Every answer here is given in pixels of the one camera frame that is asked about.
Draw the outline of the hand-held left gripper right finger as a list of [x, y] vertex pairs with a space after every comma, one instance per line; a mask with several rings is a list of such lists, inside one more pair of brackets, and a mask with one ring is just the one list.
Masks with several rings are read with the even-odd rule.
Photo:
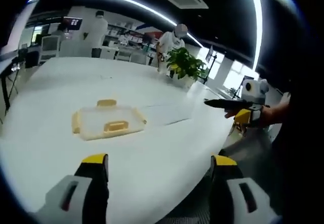
[[229, 157], [211, 156], [210, 223], [280, 223], [268, 194]]

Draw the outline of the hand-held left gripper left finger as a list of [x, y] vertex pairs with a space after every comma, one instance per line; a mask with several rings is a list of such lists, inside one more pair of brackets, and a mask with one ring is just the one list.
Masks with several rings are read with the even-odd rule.
[[38, 223], [107, 223], [108, 155], [88, 156], [75, 174], [65, 176], [35, 213]]

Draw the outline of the person's right hand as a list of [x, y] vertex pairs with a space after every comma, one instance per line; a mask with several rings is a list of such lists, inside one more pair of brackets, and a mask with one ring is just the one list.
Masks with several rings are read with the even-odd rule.
[[263, 106], [260, 116], [260, 126], [266, 127], [269, 125], [283, 123], [289, 113], [289, 101], [280, 103], [274, 107]]

